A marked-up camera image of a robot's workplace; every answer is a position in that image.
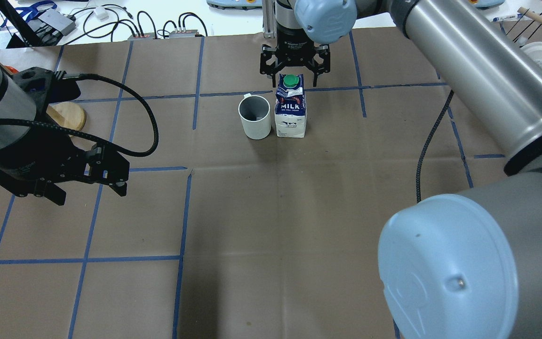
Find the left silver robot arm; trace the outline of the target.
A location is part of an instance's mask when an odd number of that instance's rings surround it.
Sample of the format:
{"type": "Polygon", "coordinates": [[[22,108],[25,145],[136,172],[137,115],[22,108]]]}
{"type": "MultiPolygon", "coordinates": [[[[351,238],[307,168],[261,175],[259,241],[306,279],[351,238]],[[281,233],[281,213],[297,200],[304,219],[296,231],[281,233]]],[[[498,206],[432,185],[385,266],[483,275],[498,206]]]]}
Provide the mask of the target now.
{"type": "Polygon", "coordinates": [[[127,194],[129,161],[110,142],[93,138],[90,150],[71,136],[88,134],[61,127],[47,113],[52,103],[77,99],[77,80],[42,67],[6,74],[0,66],[0,186],[18,197],[66,201],[62,182],[101,183],[127,194]]]}

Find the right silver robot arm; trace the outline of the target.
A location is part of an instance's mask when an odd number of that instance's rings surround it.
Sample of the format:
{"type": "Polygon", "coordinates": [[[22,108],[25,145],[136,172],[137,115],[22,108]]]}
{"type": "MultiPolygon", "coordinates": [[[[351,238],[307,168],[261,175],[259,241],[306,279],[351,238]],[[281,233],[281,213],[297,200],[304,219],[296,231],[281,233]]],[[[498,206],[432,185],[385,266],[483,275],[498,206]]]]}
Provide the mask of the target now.
{"type": "Polygon", "coordinates": [[[410,339],[542,339],[542,70],[462,0],[389,0],[397,39],[415,46],[456,98],[462,155],[493,143],[506,178],[401,209],[378,187],[383,294],[410,339]]]}

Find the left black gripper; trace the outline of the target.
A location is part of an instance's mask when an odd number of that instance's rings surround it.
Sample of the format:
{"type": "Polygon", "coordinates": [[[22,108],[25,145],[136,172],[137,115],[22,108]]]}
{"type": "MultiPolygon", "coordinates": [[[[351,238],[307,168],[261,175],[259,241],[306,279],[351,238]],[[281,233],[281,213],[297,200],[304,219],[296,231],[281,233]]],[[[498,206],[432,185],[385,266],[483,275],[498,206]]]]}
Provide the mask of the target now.
{"type": "Polygon", "coordinates": [[[30,67],[0,70],[0,186],[18,197],[45,197],[64,206],[62,182],[101,183],[127,195],[129,161],[114,144],[64,128],[47,114],[52,101],[81,94],[64,73],[30,67]]]}

